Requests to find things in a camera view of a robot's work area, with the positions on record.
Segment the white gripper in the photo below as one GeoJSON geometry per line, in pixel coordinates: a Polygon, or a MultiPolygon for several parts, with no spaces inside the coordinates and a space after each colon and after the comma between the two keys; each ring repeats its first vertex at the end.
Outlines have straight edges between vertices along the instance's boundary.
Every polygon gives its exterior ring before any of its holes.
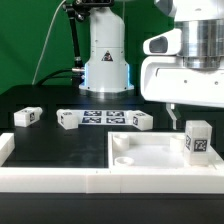
{"type": "Polygon", "coordinates": [[[166,102],[174,130],[181,115],[174,104],[224,108],[224,58],[215,69],[184,66],[182,32],[173,29],[143,43],[147,55],[141,65],[140,90],[147,101],[166,102]]]}

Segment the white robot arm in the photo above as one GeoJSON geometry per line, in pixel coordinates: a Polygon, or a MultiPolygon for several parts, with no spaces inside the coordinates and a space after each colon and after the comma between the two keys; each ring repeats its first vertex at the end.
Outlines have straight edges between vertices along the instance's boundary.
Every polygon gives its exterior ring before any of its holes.
{"type": "MultiPolygon", "coordinates": [[[[224,108],[224,0],[154,0],[174,28],[143,43],[140,91],[147,101],[224,108]]],[[[124,23],[91,10],[91,56],[83,93],[100,98],[134,89],[124,58],[124,23]]]]}

